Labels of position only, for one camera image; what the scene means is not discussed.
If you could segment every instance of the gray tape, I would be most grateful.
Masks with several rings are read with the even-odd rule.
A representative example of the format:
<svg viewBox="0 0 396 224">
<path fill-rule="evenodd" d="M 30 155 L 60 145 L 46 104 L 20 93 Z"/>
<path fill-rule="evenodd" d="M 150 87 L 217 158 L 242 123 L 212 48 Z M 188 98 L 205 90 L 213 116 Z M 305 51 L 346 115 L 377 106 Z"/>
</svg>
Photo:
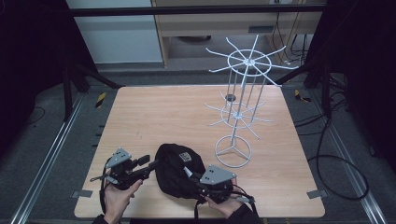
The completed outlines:
<svg viewBox="0 0 396 224">
<path fill-rule="evenodd" d="M 312 190 L 312 191 L 307 192 L 306 194 L 308 195 L 309 199 L 314 199 L 317 197 L 324 198 L 324 197 L 329 196 L 329 193 L 324 189 L 323 190 L 318 190 L 318 189 Z"/>
<path fill-rule="evenodd" d="M 72 194 L 70 195 L 70 198 L 79 198 L 79 197 L 85 197 L 85 198 L 91 198 L 92 196 L 92 190 L 85 190 L 82 189 L 80 191 L 73 191 Z"/>
</svg>

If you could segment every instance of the person's left hand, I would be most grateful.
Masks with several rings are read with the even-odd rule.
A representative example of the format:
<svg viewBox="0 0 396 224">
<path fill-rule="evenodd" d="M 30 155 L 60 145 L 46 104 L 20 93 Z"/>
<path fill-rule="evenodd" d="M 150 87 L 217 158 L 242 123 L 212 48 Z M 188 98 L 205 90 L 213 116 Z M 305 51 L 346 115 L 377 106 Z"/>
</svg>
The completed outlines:
<svg viewBox="0 0 396 224">
<path fill-rule="evenodd" d="M 143 180 L 137 180 L 126 190 L 120 190 L 109 184 L 105 189 L 106 213 L 105 221 L 109 224 L 118 223 L 123 212 L 129 204 L 129 200 L 134 197 L 134 193 L 143 184 Z"/>
</svg>

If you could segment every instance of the black sleeve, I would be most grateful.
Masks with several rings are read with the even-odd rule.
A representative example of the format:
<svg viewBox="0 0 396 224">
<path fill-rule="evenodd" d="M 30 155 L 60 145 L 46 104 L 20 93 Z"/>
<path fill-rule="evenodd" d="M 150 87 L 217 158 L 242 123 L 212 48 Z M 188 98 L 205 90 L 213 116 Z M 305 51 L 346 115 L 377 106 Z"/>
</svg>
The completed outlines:
<svg viewBox="0 0 396 224">
<path fill-rule="evenodd" d="M 105 221 L 104 217 L 105 217 L 105 216 L 103 216 L 103 215 L 98 216 L 98 217 L 93 221 L 92 224 L 108 224 L 108 223 Z"/>
<path fill-rule="evenodd" d="M 250 208 L 244 203 L 234 211 L 226 220 L 225 224 L 262 224 L 261 219 L 254 214 Z"/>
</svg>

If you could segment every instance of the white wire display rack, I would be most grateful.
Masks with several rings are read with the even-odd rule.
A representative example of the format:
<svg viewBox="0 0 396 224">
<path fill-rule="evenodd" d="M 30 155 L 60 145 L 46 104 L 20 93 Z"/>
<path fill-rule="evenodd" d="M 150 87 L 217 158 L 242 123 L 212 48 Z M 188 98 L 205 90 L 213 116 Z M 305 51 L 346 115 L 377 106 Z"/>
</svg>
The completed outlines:
<svg viewBox="0 0 396 224">
<path fill-rule="evenodd" d="M 249 129 L 257 138 L 261 139 L 254 131 L 250 128 L 255 120 L 271 122 L 268 119 L 258 119 L 255 117 L 256 110 L 265 105 L 265 102 L 261 102 L 262 91 L 267 81 L 272 84 L 281 87 L 281 85 L 276 84 L 271 78 L 267 76 L 272 67 L 284 68 L 284 69 L 295 69 L 297 67 L 286 67 L 281 65 L 272 64 L 271 55 L 276 54 L 283 50 L 276 50 L 269 54 L 264 54 L 258 50 L 255 50 L 257 40 L 259 36 L 256 36 L 252 49 L 239 49 L 234 45 L 228 37 L 226 37 L 227 42 L 233 46 L 234 52 L 229 55 L 218 53 L 206 48 L 206 50 L 212 54 L 216 54 L 227 58 L 228 66 L 217 69 L 209 70 L 211 73 L 217 73 L 219 71 L 230 70 L 229 83 L 227 88 L 227 94 L 224 95 L 220 92 L 222 99 L 224 99 L 225 104 L 223 108 L 217 108 L 211 105 L 205 104 L 207 107 L 218 110 L 220 112 L 221 119 L 215 123 L 209 124 L 210 126 L 225 123 L 231 128 L 233 128 L 232 134 L 225 135 L 220 138 L 215 146 L 215 154 L 218 160 L 228 166 L 233 168 L 238 168 L 246 165 L 252 156 L 252 149 L 248 141 L 242 136 L 236 135 L 238 129 Z M 235 92 L 239 86 L 238 78 L 242 78 L 240 81 L 240 95 L 236 96 Z M 260 93 L 258 97 L 253 98 L 252 93 L 255 86 L 260 86 Z M 230 140 L 230 144 L 226 144 L 223 148 L 222 142 L 225 140 Z M 243 159 L 240 164 L 230 164 L 221 158 L 222 155 L 233 153 Z"/>
</svg>

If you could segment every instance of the white wall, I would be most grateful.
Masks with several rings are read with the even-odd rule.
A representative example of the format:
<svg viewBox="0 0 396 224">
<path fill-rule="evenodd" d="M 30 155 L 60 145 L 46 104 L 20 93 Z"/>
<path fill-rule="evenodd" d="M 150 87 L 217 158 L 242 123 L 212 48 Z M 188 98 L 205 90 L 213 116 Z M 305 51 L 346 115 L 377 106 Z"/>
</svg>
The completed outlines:
<svg viewBox="0 0 396 224">
<path fill-rule="evenodd" d="M 70 8 L 151 7 L 149 0 L 66 0 Z M 161 63 L 153 16 L 80 17 L 79 30 L 95 63 Z"/>
</svg>

